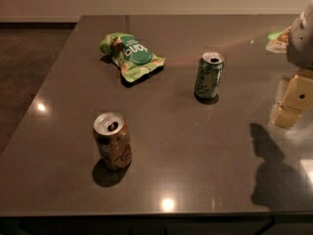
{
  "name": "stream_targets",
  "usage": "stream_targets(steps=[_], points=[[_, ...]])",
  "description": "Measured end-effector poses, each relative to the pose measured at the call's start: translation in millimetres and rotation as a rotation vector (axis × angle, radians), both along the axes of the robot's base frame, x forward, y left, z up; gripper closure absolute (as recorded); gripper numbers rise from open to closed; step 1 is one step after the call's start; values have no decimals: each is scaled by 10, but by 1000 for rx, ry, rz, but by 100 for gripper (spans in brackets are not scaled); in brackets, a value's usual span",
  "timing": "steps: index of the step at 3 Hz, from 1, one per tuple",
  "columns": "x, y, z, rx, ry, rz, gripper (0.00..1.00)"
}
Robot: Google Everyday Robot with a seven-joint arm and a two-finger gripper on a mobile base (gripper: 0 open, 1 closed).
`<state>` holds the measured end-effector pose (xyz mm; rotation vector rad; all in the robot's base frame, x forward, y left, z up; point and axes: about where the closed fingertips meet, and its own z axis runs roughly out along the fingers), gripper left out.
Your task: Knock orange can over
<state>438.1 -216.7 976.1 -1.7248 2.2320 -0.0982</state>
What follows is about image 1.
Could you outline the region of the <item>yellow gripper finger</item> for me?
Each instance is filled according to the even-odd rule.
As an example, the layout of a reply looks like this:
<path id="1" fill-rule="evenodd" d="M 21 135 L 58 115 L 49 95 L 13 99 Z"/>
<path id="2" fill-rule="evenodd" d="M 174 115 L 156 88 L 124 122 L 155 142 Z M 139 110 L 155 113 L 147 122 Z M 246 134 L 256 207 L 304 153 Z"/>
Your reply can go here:
<path id="1" fill-rule="evenodd" d="M 270 122 L 290 129 L 312 106 L 313 70 L 298 70 L 292 76 L 285 76 L 280 80 Z"/>

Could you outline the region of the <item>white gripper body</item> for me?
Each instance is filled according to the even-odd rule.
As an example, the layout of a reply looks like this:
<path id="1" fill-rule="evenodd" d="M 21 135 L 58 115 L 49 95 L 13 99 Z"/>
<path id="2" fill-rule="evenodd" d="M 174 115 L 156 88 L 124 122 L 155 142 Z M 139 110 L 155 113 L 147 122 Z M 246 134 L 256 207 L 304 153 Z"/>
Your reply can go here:
<path id="1" fill-rule="evenodd" d="M 287 57 L 297 67 L 313 69 L 313 1 L 291 25 Z"/>

